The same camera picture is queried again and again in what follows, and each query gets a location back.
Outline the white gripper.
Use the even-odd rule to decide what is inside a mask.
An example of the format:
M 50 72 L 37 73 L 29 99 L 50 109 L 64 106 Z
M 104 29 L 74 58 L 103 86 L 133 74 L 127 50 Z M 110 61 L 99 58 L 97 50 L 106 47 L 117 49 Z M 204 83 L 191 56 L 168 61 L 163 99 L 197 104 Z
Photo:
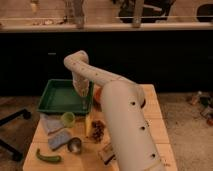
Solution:
M 89 91 L 89 80 L 73 72 L 73 86 L 80 97 L 86 97 Z

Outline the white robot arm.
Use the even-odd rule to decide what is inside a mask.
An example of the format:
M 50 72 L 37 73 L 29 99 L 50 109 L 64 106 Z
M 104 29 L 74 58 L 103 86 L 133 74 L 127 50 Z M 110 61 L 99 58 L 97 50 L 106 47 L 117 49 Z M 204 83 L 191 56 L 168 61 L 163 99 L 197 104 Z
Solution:
M 145 120 L 143 88 L 121 76 L 91 66 L 83 50 L 64 58 L 72 72 L 73 86 L 86 95 L 88 81 L 102 88 L 101 109 L 120 171 L 166 171 Z

